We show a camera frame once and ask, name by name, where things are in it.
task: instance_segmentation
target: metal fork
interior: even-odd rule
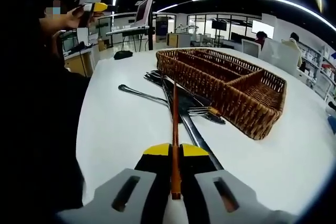
[[[159,98],[159,97],[154,97],[154,96],[149,95],[149,94],[142,93],[142,92],[140,92],[138,90],[135,90],[135,89],[131,89],[130,87],[126,86],[125,84],[119,85],[118,89],[121,90],[121,91],[124,91],[126,93],[135,94],[135,95],[138,95],[140,97],[144,97],[144,98],[162,103],[162,104],[164,104],[168,107],[170,106],[169,103],[167,102],[167,100],[164,100],[164,99]],[[191,116],[208,115],[209,114],[209,107],[207,107],[207,106],[190,107],[190,108],[188,108],[187,112]]]

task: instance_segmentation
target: woven cutlery tray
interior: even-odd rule
[[[210,49],[164,50],[157,68],[212,101],[247,136],[261,140],[282,115],[286,81],[248,61]]]

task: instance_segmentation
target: monitor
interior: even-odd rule
[[[212,21],[211,28],[226,31],[226,22]]]
[[[151,9],[153,0],[144,0],[138,6],[137,16],[134,26],[146,26],[148,23],[148,15]]]
[[[263,31],[267,34],[267,37],[273,39],[274,27],[267,25],[265,23],[253,20],[252,22],[252,33],[258,33],[259,31]]]

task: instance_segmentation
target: chopstick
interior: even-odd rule
[[[178,149],[178,139],[179,139],[179,117],[178,117],[178,107],[179,107],[179,95],[177,93],[176,81],[174,82],[174,100],[173,100],[173,145],[172,145],[172,199],[181,199],[181,176],[179,169],[179,149]]]

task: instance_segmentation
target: white table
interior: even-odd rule
[[[323,100],[286,72],[232,49],[216,48],[248,60],[287,80],[284,113],[269,135],[254,141],[230,123],[193,121],[224,168],[250,186],[266,207],[300,214],[319,193],[335,164],[335,136]],[[148,147],[172,140],[168,108],[118,90],[118,85],[164,98],[146,81],[156,68],[155,51],[123,60],[101,60],[90,81],[79,120],[77,159],[86,180],[83,203],[94,189],[124,168],[134,168]],[[191,143],[183,125],[180,142]]]

